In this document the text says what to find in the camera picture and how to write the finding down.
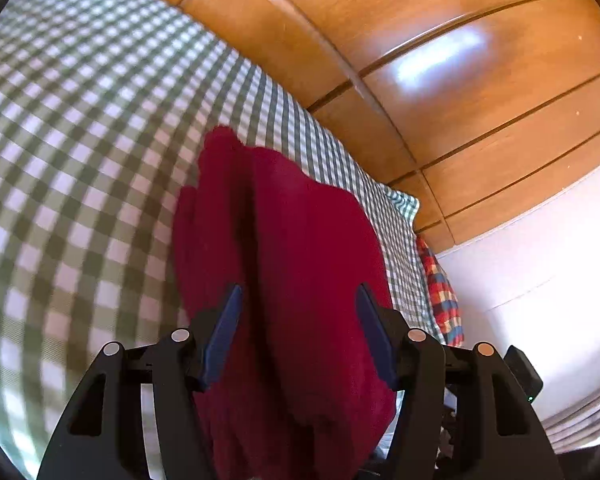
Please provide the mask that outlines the dark red garment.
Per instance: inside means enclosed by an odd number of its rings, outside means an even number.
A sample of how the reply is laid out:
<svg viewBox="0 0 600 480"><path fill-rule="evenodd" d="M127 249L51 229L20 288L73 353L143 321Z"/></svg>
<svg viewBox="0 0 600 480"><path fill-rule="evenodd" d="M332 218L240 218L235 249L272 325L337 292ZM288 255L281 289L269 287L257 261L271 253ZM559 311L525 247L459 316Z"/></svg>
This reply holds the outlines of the dark red garment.
<svg viewBox="0 0 600 480"><path fill-rule="evenodd" d="M396 414L356 314L361 284L391 304L370 220L350 192L227 127L206 135L198 168L173 219L183 306L242 289L222 376L196 399L216 474L350 479Z"/></svg>

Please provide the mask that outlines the wooden panelled headboard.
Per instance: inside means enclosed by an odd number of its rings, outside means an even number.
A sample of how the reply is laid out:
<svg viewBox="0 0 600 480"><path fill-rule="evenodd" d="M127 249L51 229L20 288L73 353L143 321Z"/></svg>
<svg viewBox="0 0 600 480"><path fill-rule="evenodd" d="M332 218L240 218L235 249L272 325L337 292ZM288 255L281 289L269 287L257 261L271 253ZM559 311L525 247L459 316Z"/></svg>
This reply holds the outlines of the wooden panelled headboard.
<svg viewBox="0 0 600 480"><path fill-rule="evenodd" d="M166 0L260 65L436 249L600 166L598 0Z"/></svg>

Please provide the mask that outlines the green white checkered bedsheet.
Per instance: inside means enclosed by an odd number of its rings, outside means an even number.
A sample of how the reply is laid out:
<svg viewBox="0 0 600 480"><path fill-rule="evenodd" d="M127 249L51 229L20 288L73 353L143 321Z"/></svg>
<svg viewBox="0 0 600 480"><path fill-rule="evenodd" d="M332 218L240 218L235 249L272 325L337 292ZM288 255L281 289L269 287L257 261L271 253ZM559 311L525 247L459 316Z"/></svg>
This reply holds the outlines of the green white checkered bedsheet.
<svg viewBox="0 0 600 480"><path fill-rule="evenodd" d="M417 200L358 166L259 66L163 0L9 0L0 14L0 445L28 479L108 341L184 318L170 269L178 192L231 126L351 192L393 305L434 336Z"/></svg>

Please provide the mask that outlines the multicolour plaid pillow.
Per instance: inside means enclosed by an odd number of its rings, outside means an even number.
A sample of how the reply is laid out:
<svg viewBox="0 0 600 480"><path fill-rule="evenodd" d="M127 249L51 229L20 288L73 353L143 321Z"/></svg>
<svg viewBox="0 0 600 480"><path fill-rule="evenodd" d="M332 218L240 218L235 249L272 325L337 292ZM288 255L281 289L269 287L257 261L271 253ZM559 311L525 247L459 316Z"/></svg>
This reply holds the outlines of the multicolour plaid pillow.
<svg viewBox="0 0 600 480"><path fill-rule="evenodd" d="M432 312L445 343L460 348L465 341L463 319L457 296L436 255L420 235L416 247L424 267Z"/></svg>

